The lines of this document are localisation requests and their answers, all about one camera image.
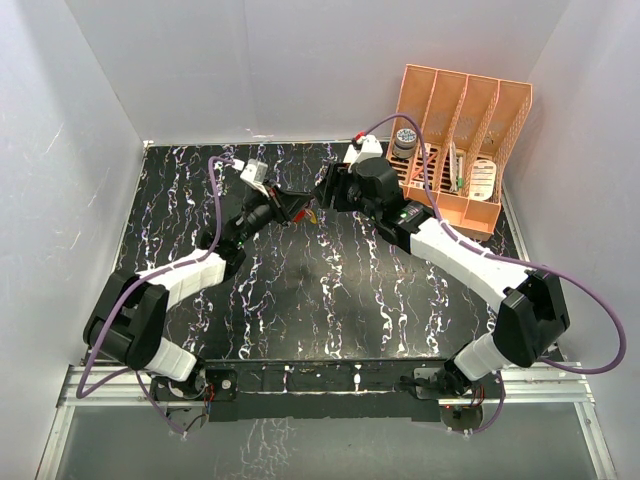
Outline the key with red tag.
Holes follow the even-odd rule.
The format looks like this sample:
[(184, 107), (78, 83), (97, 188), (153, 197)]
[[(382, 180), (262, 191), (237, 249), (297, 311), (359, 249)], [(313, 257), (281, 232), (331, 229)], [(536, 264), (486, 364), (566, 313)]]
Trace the key with red tag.
[(294, 222), (294, 223), (298, 223), (298, 222), (300, 222), (302, 219), (304, 219), (304, 217), (305, 217), (305, 216), (306, 216), (306, 213), (305, 213), (304, 211), (302, 211), (302, 212), (300, 212), (300, 213), (298, 213), (298, 214), (296, 215), (296, 217), (294, 218), (293, 222)]

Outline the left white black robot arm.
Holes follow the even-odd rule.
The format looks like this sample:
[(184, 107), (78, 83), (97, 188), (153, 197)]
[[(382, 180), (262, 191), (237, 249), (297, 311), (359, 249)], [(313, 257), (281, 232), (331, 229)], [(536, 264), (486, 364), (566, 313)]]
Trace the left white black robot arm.
[(145, 272), (114, 271), (85, 326), (84, 342), (93, 353), (168, 378), (182, 397), (197, 398), (207, 376), (196, 368), (196, 355), (163, 337), (167, 312), (234, 277), (246, 259), (244, 243), (271, 222), (300, 219), (312, 199), (310, 193), (269, 182), (263, 191), (250, 193), (231, 217), (217, 211), (191, 254)]

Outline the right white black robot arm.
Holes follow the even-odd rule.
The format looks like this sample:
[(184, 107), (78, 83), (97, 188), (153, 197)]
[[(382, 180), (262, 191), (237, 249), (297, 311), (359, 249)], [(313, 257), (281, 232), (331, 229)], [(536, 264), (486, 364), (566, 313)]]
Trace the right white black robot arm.
[(433, 376), (441, 392), (466, 397), (491, 372), (529, 367), (568, 329), (556, 275), (492, 260), (490, 250), (468, 238), (451, 238), (432, 208), (405, 198), (386, 159), (334, 163), (313, 195), (324, 209), (363, 214), (388, 243), (443, 269), (496, 312), (493, 331), (467, 343)]

